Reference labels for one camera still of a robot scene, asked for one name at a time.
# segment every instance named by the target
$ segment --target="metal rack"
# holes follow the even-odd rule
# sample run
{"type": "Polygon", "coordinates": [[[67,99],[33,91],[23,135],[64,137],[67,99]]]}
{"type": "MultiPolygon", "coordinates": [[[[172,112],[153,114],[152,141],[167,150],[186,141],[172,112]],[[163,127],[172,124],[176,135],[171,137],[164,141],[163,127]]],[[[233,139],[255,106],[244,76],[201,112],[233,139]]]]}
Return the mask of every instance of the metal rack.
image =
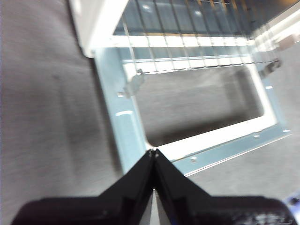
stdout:
{"type": "Polygon", "coordinates": [[[253,0],[128,1],[114,35],[94,51],[124,172],[150,148],[191,175],[290,135],[266,76],[279,64],[262,13],[253,0]],[[201,138],[149,144],[135,99],[145,76],[222,67],[249,70],[263,116],[201,138]]]}
{"type": "Polygon", "coordinates": [[[109,45],[137,74],[277,61],[256,29],[271,36],[252,0],[130,0],[109,45]]]}

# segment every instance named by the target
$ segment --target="floor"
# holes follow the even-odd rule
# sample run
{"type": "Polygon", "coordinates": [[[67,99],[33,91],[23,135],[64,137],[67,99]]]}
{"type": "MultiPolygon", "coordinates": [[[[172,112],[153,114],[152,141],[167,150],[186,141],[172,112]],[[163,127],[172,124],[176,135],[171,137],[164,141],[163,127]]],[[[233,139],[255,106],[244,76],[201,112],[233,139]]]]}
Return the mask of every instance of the floor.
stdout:
{"type": "MultiPolygon", "coordinates": [[[[1,2],[1,224],[27,201],[97,195],[122,176],[92,60],[66,1],[1,2]]],[[[189,177],[212,195],[300,188],[300,43],[270,75],[293,135],[189,177]]]]}

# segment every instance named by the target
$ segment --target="screw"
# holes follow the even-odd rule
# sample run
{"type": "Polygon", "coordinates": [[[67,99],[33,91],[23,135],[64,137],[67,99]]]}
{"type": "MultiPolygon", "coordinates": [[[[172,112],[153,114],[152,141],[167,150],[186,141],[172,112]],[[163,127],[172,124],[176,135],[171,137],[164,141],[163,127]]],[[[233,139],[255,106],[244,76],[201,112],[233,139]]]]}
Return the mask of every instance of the screw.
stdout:
{"type": "Polygon", "coordinates": [[[197,161],[197,157],[195,157],[195,156],[194,156],[194,157],[191,157],[191,162],[192,162],[192,163],[195,163],[196,161],[197,161]]]}
{"type": "Polygon", "coordinates": [[[123,93],[122,91],[119,91],[119,92],[118,92],[118,97],[119,97],[119,98],[124,97],[124,93],[123,93]]]}

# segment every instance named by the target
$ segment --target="wire grid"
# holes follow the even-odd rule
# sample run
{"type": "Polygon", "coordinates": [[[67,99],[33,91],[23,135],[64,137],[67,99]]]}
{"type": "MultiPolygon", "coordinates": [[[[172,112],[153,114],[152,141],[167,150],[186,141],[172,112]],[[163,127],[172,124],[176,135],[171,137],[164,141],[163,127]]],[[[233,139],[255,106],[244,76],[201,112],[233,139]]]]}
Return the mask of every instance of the wire grid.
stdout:
{"type": "Polygon", "coordinates": [[[129,45],[129,55],[121,58],[135,73],[143,69],[140,63],[150,63],[152,69],[144,73],[151,74],[274,62],[278,60],[276,45],[257,7],[253,0],[129,0],[115,32],[115,36],[126,36],[129,45]],[[253,37],[254,30],[267,33],[268,38],[259,42],[253,37]],[[138,38],[146,40],[143,46],[136,46],[138,38]],[[159,51],[164,51],[164,57],[158,56],[153,38],[163,40],[159,51]],[[191,38],[192,47],[187,44],[191,38]],[[174,46],[172,39],[179,46],[174,46]],[[169,63],[169,67],[159,67],[161,62],[169,63]],[[179,62],[184,66],[176,67],[179,62]]]}

